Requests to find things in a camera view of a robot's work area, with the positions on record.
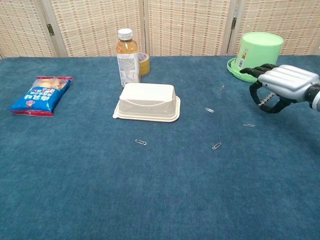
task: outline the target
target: white plastic container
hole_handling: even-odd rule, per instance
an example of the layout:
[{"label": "white plastic container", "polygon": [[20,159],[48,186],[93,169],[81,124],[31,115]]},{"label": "white plastic container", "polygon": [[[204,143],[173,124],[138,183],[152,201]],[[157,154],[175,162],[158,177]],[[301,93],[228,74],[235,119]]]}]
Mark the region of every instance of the white plastic container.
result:
[{"label": "white plastic container", "polygon": [[180,98],[168,84],[127,83],[113,118],[173,122],[180,116]]}]

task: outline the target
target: green bucket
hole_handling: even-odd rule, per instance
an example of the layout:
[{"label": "green bucket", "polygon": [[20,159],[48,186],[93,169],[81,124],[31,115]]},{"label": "green bucket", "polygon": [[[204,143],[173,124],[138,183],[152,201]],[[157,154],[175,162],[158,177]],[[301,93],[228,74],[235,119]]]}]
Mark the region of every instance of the green bucket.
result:
[{"label": "green bucket", "polygon": [[245,33],[236,58],[230,59],[226,67],[236,78],[253,83],[257,79],[249,74],[240,73],[240,70],[262,64],[276,64],[283,44],[284,39],[272,33]]}]

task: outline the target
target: snack bag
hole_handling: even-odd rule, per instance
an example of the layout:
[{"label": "snack bag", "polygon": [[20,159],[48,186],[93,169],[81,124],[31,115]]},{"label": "snack bag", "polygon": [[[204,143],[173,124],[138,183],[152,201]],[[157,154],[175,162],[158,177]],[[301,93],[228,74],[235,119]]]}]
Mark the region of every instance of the snack bag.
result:
[{"label": "snack bag", "polygon": [[70,76],[37,76],[30,90],[8,110],[14,114],[51,117],[71,81]]}]

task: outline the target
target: white bottle cap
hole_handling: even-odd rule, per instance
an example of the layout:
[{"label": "white bottle cap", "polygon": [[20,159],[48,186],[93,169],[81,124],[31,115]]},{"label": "white bottle cap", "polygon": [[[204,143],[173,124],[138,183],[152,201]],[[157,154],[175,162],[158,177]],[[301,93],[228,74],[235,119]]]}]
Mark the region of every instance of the white bottle cap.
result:
[{"label": "white bottle cap", "polygon": [[130,40],[133,35],[134,34],[130,28],[121,28],[118,30],[118,37],[120,40]]}]

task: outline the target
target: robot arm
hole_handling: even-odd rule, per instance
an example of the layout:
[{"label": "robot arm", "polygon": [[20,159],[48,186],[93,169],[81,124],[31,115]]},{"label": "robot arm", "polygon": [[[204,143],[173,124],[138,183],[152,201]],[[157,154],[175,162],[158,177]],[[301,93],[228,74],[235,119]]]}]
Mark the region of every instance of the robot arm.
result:
[{"label": "robot arm", "polygon": [[[312,109],[320,112],[320,80],[316,73],[291,65],[276,66],[268,63],[255,68],[244,68],[240,73],[258,78],[250,86],[250,94],[260,109],[267,113],[279,113],[291,103],[305,101],[309,102]],[[257,90],[262,86],[273,92],[260,100]],[[266,105],[274,95],[279,96],[279,102],[273,107]]]}]

